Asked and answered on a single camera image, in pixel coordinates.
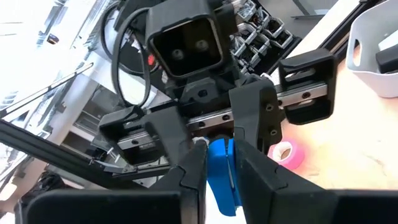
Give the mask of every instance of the bolt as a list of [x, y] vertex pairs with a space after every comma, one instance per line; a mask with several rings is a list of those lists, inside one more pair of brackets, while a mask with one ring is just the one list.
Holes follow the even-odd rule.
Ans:
[[229, 115], [224, 115], [224, 116], [223, 116], [223, 121], [227, 121], [227, 120], [229, 120], [229, 119], [230, 119]]
[[311, 96], [311, 93], [309, 93], [309, 92], [305, 92], [305, 93], [303, 93], [303, 95], [301, 96], [303, 99], [307, 99], [308, 97], [310, 97]]
[[172, 52], [172, 57], [174, 60], [182, 60], [184, 58], [184, 53], [180, 49], [175, 49]]
[[278, 133], [278, 131], [275, 130], [275, 129], [272, 129], [272, 130], [269, 132], [269, 134], [270, 134], [271, 136], [274, 136], [274, 135], [276, 135], [277, 133]]
[[274, 106], [272, 105], [272, 104], [267, 104], [267, 106], [266, 106], [266, 111], [268, 111], [268, 112], [270, 112], [270, 111], [272, 111], [274, 109]]

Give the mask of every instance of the metal frame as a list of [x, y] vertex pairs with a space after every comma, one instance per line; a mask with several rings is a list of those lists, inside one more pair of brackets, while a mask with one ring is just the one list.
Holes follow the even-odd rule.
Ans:
[[7, 178], [7, 176], [9, 174], [13, 173], [18, 168], [19, 164], [24, 162], [27, 158], [28, 158], [28, 155], [23, 155], [17, 161], [14, 161], [12, 163], [12, 165], [0, 175], [0, 182], [2, 182], [5, 178]]
[[61, 146], [39, 138], [7, 121], [0, 121], [0, 142], [107, 189], [143, 189], [128, 180], [113, 178], [103, 166], [92, 164]]
[[335, 54], [340, 60], [345, 58], [348, 46], [349, 30], [354, 20], [364, 11], [372, 8], [384, 0], [357, 0], [358, 6], [346, 17], [346, 19], [329, 35], [319, 48], [328, 49]]
[[41, 96], [44, 96], [46, 93], [48, 93], [51, 90], [56, 89], [58, 86], [65, 84], [66, 82], [68, 82], [69, 80], [71, 80], [72, 78], [75, 78], [77, 75], [83, 73], [84, 71], [87, 71], [89, 68], [91, 68], [94, 65], [94, 63], [89, 63], [88, 65], [85, 65], [81, 68], [79, 68], [78, 70], [74, 71], [73, 73], [67, 75], [66, 77], [64, 77], [63, 79], [56, 81], [54, 83], [52, 83], [51, 85], [31, 94], [30, 96], [15, 102], [11, 105], [9, 105], [8, 107], [4, 108], [3, 110], [0, 110], [0, 119], [3, 119], [4, 117], [6, 117], [7, 115], [11, 114], [12, 112], [22, 108], [23, 106], [27, 105], [28, 103], [38, 99]]
[[[297, 103], [301, 103], [303, 101], [312, 100], [321, 96], [326, 96], [327, 85], [322, 83], [314, 83], [313, 85], [302, 87], [296, 90], [282, 91], [281, 88], [277, 87], [277, 91], [280, 93], [277, 94], [280, 105], [279, 106], [288, 106], [294, 105]], [[310, 97], [303, 99], [302, 95], [309, 93]], [[200, 133], [203, 130], [211, 129], [214, 126], [224, 125], [224, 126], [233, 126], [234, 118], [232, 109], [228, 108], [221, 111], [216, 111], [214, 113], [205, 114], [203, 116], [199, 116], [196, 118], [191, 118], [187, 121], [188, 130], [200, 136]], [[119, 147], [122, 150], [128, 150], [134, 147], [144, 147], [149, 144], [154, 144], [154, 140], [150, 137], [150, 135], [143, 131], [137, 134], [132, 134], [126, 138], [123, 138], [118, 142]]]
[[322, 19], [329, 9], [314, 9], [307, 0], [293, 0], [293, 3], [303, 13], [302, 16], [292, 16], [293, 19]]

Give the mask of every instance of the blue object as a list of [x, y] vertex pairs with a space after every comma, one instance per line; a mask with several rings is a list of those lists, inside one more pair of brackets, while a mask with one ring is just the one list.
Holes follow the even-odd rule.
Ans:
[[208, 149], [207, 181], [223, 215], [235, 216], [236, 207], [241, 206], [234, 159], [234, 141], [224, 139], [213, 141]]

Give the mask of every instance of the black bag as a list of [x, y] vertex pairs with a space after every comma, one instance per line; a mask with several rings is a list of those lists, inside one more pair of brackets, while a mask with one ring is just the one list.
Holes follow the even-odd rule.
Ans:
[[69, 189], [71, 188], [65, 184], [62, 178], [51, 171], [45, 171], [40, 176], [39, 181], [28, 191], [24, 196], [22, 196], [16, 206], [14, 207], [15, 212], [15, 224], [24, 223], [24, 215], [29, 203], [37, 196], [55, 189]]

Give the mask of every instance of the camera lens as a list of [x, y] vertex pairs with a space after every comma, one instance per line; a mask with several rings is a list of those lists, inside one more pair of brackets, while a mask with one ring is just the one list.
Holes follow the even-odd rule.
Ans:
[[195, 47], [199, 52], [204, 52], [209, 49], [209, 43], [205, 40], [199, 40], [195, 43]]
[[172, 57], [174, 60], [182, 60], [184, 58], [184, 53], [180, 49], [175, 49], [172, 52]]

